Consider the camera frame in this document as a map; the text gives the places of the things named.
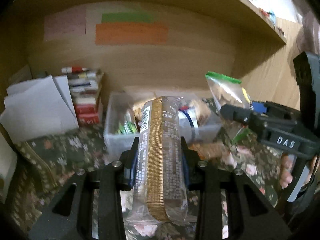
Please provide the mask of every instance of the green sticky note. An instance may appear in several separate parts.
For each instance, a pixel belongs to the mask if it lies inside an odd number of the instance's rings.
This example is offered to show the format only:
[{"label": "green sticky note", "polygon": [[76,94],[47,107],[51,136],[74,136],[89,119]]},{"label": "green sticky note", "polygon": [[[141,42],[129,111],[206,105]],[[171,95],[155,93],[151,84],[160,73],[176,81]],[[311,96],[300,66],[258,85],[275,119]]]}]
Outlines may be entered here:
[{"label": "green sticky note", "polygon": [[135,23],[153,23],[153,16],[144,12],[128,13],[104,13],[101,23],[109,22],[135,22]]}]

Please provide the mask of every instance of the black cable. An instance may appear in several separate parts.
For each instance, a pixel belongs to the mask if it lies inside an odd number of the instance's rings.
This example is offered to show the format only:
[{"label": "black cable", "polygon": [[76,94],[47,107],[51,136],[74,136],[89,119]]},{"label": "black cable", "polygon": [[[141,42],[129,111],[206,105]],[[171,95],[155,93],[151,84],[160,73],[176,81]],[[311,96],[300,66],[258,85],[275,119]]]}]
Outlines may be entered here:
[{"label": "black cable", "polygon": [[317,156],[317,160],[316,160],[315,166],[313,167],[312,174],[311,174],[311,177],[310,177],[310,181],[308,182],[308,185],[307,185],[306,191],[305,191],[305,193],[304,193],[304,195],[303,195],[303,197],[302,197],[302,200],[301,200],[301,202],[299,203],[299,205],[298,205],[298,207],[296,208],[296,210],[294,211],[291,219],[290,219],[289,222],[288,222],[288,225],[290,225],[290,224],[292,223],[293,219],[294,219],[294,218],[296,217],[296,215],[298,214],[298,210],[300,209],[300,206],[301,206],[301,204],[302,204],[303,201],[304,201],[304,198],[305,198],[305,196],[306,196],[306,193],[308,192],[308,190],[309,190],[309,188],[310,188],[310,186],[311,186],[311,184],[312,184],[312,182],[313,182],[313,180],[314,180],[314,178],[315,178],[315,174],[316,174],[316,171],[317,171],[317,166],[318,166],[319,160],[320,160],[320,154],[318,154],[318,156]]}]

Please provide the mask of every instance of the floral tablecloth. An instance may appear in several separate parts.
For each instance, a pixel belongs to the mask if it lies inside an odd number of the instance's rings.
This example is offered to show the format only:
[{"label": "floral tablecloth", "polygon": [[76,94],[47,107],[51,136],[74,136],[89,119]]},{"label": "floral tablecloth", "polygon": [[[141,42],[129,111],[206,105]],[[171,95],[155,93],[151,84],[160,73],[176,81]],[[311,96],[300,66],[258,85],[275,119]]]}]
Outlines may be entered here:
[{"label": "floral tablecloth", "polygon": [[[54,171],[52,181],[56,187],[49,191],[43,189],[44,178],[31,175],[29,168],[21,165],[17,168],[10,197],[6,203],[14,221],[24,232],[28,232],[32,225],[41,215],[41,210],[48,205],[54,195],[64,185],[66,180],[72,176],[78,168],[89,171],[102,168],[108,164],[108,154],[103,141],[103,127],[80,128],[76,132],[63,136],[48,136],[39,138],[28,144],[33,151],[41,152],[45,165]],[[277,204],[275,187],[278,185],[277,177],[280,172],[280,154],[275,150],[265,147],[256,141],[253,133],[249,132],[238,141],[237,145],[231,145],[231,141],[224,128],[221,129],[217,138],[210,144],[193,144],[190,146],[201,151],[210,151],[210,161],[219,169],[232,171],[241,168],[260,189],[273,206]],[[27,159],[28,152],[22,153]],[[35,160],[34,168],[42,167],[39,160]],[[196,230],[196,217],[198,214],[199,192],[188,191],[188,216],[184,225],[164,223],[160,226],[150,225],[147,227],[130,227],[126,222],[126,216],[132,207],[132,193],[121,192],[122,209],[127,239],[158,239],[158,240],[187,240],[194,239]],[[228,237],[228,214],[225,196],[222,194],[223,209],[223,238]]]}]

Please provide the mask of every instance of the floral fabric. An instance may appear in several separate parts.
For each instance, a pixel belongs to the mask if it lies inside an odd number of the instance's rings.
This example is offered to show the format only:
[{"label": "floral fabric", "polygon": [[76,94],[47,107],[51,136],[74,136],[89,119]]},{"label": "floral fabric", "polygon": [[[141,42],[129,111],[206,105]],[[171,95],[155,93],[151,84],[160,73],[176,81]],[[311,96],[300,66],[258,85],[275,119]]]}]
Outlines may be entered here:
[{"label": "floral fabric", "polygon": [[[206,100],[206,103],[210,108],[214,107],[213,100]],[[14,201],[10,210],[16,223],[25,232],[32,227],[41,215],[42,208],[50,203],[55,193],[74,171],[79,168],[92,171],[108,164],[107,149],[102,135],[102,126],[82,127],[65,135],[46,136],[17,145],[21,154],[39,171],[42,186],[42,190],[36,190],[36,178],[30,177],[30,174],[25,176],[22,173],[21,178],[18,179],[20,184],[24,183],[21,189],[23,195],[17,187],[16,192],[13,193]],[[197,150],[202,159],[214,163],[219,169],[232,171],[234,168],[241,168],[270,203],[273,206],[276,205],[275,188],[278,185],[277,177],[280,172],[280,154],[259,144],[253,133],[249,132],[236,145],[232,145],[228,131],[222,128],[212,143],[193,144],[189,147]],[[126,216],[132,208],[132,192],[121,192],[127,239],[194,239],[200,195],[196,191],[188,191],[187,194],[188,216],[185,224],[129,226]],[[226,238],[228,237],[228,212],[223,192],[221,208],[223,238]],[[97,234],[92,232],[92,236],[97,237]]]}]

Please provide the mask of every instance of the human hand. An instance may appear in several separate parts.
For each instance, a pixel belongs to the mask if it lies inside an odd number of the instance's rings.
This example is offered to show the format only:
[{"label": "human hand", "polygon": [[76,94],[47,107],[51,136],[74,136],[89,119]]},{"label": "human hand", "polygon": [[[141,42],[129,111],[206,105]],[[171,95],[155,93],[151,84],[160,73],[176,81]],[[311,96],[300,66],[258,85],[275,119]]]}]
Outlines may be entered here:
[{"label": "human hand", "polygon": [[[309,183],[311,174],[313,171],[314,166],[316,165],[316,156],[312,159],[312,161],[309,163],[310,164],[310,172],[307,176],[306,181],[304,182],[303,185],[306,185]],[[286,188],[291,182],[292,182],[292,175],[289,172],[289,170],[292,168],[292,161],[289,159],[288,155],[282,155],[281,156],[281,171],[279,175],[279,183],[282,187]]]}]

